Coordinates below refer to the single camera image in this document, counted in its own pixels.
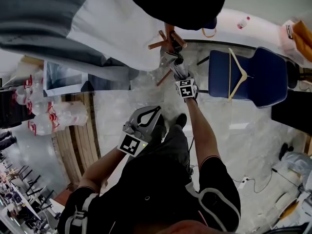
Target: chair backrest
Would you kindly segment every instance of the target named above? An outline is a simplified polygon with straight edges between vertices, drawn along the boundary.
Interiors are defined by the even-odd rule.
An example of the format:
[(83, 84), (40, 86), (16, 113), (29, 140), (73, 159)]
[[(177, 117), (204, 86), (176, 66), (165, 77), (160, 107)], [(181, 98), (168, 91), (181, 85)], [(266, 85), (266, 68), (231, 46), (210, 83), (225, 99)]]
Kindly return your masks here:
[(287, 96), (287, 67), (285, 60), (272, 51), (259, 47), (248, 68), (248, 98), (257, 107), (267, 107)]

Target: white wall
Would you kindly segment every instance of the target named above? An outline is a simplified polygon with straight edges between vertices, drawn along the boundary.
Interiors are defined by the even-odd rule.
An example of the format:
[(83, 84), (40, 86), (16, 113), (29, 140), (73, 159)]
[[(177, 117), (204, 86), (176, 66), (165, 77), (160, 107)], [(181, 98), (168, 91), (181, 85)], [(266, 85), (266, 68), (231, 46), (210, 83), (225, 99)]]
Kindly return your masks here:
[(226, 0), (224, 7), (282, 25), (291, 17), (312, 10), (312, 0)]

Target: wooden rod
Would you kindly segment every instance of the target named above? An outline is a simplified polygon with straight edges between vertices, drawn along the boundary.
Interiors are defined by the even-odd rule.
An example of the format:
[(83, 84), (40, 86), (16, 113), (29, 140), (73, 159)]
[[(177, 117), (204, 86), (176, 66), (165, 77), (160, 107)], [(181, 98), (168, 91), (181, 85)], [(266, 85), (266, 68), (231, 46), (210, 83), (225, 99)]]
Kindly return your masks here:
[(182, 48), (186, 48), (187, 47), (187, 43), (185, 40), (183, 40), (175, 31), (173, 31), (171, 33), (171, 36), (174, 38), (174, 40), (177, 41), (178, 44), (180, 44), (180, 46)]
[(168, 73), (166, 73), (166, 75), (159, 81), (159, 83), (157, 83), (157, 87), (163, 83), (163, 81), (168, 77), (169, 74), (171, 74), (172, 70), (170, 69), (168, 71)]
[(162, 30), (159, 30), (158, 32), (159, 32), (160, 36), (164, 39), (164, 41), (167, 40), (167, 38), (166, 38), (165, 34), (162, 32)]
[(160, 47), (160, 46), (165, 46), (168, 44), (168, 41), (167, 40), (164, 40), (164, 41), (160, 41), (160, 42), (156, 42), (156, 43), (153, 43), (151, 45), (148, 46), (148, 49), (155, 49), (157, 47)]

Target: cable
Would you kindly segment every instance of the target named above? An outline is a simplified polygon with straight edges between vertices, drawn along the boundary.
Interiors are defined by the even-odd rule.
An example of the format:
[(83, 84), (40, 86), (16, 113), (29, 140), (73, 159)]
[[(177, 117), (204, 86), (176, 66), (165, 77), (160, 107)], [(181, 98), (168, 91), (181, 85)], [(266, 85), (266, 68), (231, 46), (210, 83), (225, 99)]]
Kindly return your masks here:
[(192, 148), (192, 146), (193, 146), (193, 142), (194, 142), (194, 137), (193, 137), (193, 140), (192, 140), (191, 146), (190, 146), (190, 148), (189, 148), (189, 153), (190, 153), (191, 148)]
[[(270, 177), (270, 179), (269, 179), (269, 182), (270, 182), (271, 179), (272, 179), (272, 174), (273, 174), (273, 169), (271, 169), (271, 177)], [(246, 181), (237, 181), (237, 180), (235, 180), (235, 179), (233, 179), (233, 178), (232, 178), (232, 180), (235, 181), (235, 182), (237, 182), (237, 183), (245, 183), (245, 182), (247, 182), (247, 181), (253, 180), (253, 181), (254, 181), (254, 183), (253, 183), (253, 191), (254, 191), (254, 193), (260, 193), (260, 192), (262, 192), (262, 191), (263, 191), (264, 189), (266, 189), (267, 186), (269, 185), (269, 182), (268, 182), (267, 185), (266, 185), (260, 192), (256, 192), (256, 191), (255, 191), (255, 179), (254, 179), (254, 178), (247, 178)]]
[[(284, 177), (282, 174), (280, 174), (276, 169), (271, 168), (271, 177), (270, 177), (270, 180), (269, 180), (269, 182), (267, 183), (267, 185), (266, 185), (260, 192), (262, 192), (264, 189), (266, 189), (267, 186), (269, 185), (269, 183), (270, 183), (270, 181), (271, 181), (271, 179), (272, 179), (273, 172), (275, 172), (275, 173), (281, 175), (281, 176), (282, 176), (284, 179), (286, 179), (289, 183), (291, 183), (291, 184), (293, 184), (295, 187), (299, 188), (299, 186), (297, 186), (295, 183), (292, 183), (289, 179), (287, 179), (287, 178)], [(253, 191), (254, 191), (255, 193), (260, 193), (260, 192), (256, 192), (256, 191), (255, 191), (255, 179), (254, 179), (254, 178), (247, 178), (246, 181), (237, 181), (237, 180), (235, 180), (235, 179), (233, 179), (233, 178), (232, 178), (232, 180), (235, 181), (235, 182), (237, 182), (237, 183), (245, 183), (246, 181), (253, 180), (253, 181), (254, 181), (254, 184), (253, 184)], [(304, 192), (306, 192), (307, 194), (309, 194), (310, 196), (312, 196), (311, 193), (308, 193), (308, 192), (305, 191), (303, 188), (301, 188), (301, 189), (302, 189)]]
[(232, 178), (232, 180), (234, 180), (234, 181), (237, 182), (237, 183), (245, 183), (244, 181), (237, 181), (237, 180), (235, 180), (235, 179), (233, 179), (233, 178)]
[[(291, 183), (291, 184), (293, 184), (295, 187), (297, 187), (297, 188), (299, 188), (299, 186), (298, 185), (296, 185), (295, 183), (292, 183), (288, 178), (286, 178), (286, 177), (284, 177), (282, 174), (280, 174), (284, 179), (286, 179), (289, 183)], [(303, 188), (301, 188), (304, 192), (306, 192), (307, 194), (309, 194), (309, 195), (311, 195), (312, 196), (312, 194), (311, 193), (308, 193), (306, 190), (304, 190)]]
[[(266, 185), (260, 192), (262, 192), (264, 189), (267, 188), (267, 186), (269, 185), (269, 183), (270, 183), (270, 181), (271, 181), (271, 179), (272, 179), (272, 175), (273, 175), (273, 171), (271, 170), (271, 177), (270, 177), (270, 180), (269, 180), (269, 182), (267, 183), (267, 185)], [(253, 191), (254, 191), (255, 193), (260, 193), (260, 192), (256, 192), (256, 191), (255, 191), (255, 179), (254, 179), (254, 178), (247, 178), (246, 180), (247, 180), (247, 181), (253, 180), (253, 181), (254, 181), (254, 184), (253, 184)]]
[(193, 142), (194, 142), (194, 137), (193, 137), (193, 140), (192, 140), (192, 143), (191, 143), (191, 146), (189, 148), (189, 161), (187, 162), (187, 166), (189, 167), (189, 176), (191, 177), (191, 175), (193, 175), (193, 165), (191, 165), (191, 156), (190, 156), (190, 152), (191, 152), (191, 148), (193, 146)]

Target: orange object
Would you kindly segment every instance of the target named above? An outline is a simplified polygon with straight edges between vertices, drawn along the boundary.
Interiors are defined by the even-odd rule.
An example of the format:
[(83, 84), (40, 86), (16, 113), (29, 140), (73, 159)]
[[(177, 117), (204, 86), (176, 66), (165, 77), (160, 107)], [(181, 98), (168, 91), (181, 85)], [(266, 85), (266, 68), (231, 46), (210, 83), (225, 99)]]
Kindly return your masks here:
[(312, 48), (312, 33), (303, 21), (299, 21), (292, 26), (292, 30), (299, 35), (304, 42)]
[(312, 62), (312, 45), (309, 46), (297, 33), (292, 33), (292, 38), (296, 43), (297, 50), (308, 60)]

